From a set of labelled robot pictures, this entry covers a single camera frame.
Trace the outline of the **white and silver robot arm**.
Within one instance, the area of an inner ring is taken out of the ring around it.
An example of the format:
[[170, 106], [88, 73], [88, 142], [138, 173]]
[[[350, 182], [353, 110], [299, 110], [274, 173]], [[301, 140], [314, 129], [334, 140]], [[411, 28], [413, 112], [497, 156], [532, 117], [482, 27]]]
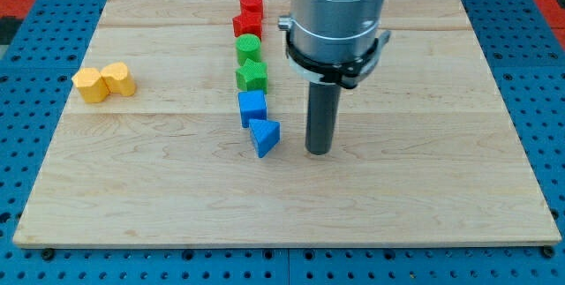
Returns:
[[290, 67], [315, 84], [357, 87], [390, 36], [377, 34], [384, 1], [290, 0], [290, 14], [278, 23]]

